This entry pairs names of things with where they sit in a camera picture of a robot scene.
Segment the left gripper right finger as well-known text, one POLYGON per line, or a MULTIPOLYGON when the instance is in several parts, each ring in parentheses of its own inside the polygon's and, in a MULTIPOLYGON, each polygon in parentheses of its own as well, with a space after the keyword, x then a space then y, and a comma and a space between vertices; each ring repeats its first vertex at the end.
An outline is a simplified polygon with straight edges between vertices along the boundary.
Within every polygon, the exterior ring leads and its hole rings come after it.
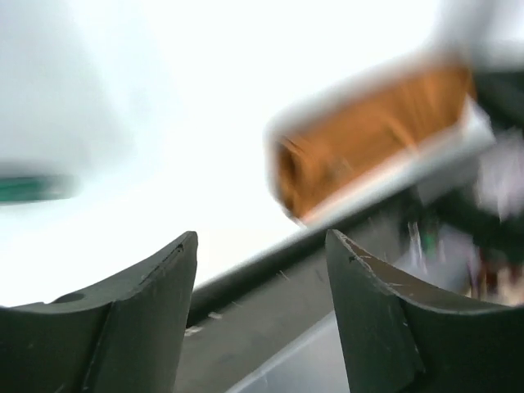
POLYGON ((522 307, 432 286, 337 230, 326 252, 351 391, 522 391, 522 307))

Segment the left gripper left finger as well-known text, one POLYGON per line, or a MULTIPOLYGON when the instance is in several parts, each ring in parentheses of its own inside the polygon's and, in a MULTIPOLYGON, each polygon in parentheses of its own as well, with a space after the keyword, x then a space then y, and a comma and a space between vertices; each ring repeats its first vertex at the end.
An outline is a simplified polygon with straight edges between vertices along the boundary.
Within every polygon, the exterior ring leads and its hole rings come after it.
POLYGON ((52 303, 2 309, 2 391, 173 391, 197 246, 197 234, 187 232, 52 303))

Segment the orange cloth napkin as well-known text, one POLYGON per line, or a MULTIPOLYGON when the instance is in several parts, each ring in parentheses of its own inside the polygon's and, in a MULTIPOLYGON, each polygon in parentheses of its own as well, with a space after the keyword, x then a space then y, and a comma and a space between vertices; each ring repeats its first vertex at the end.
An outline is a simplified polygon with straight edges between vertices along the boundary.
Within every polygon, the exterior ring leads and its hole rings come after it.
POLYGON ((475 94, 464 65, 419 70, 352 97, 278 137, 276 194, 294 219, 394 154, 457 124, 475 94))

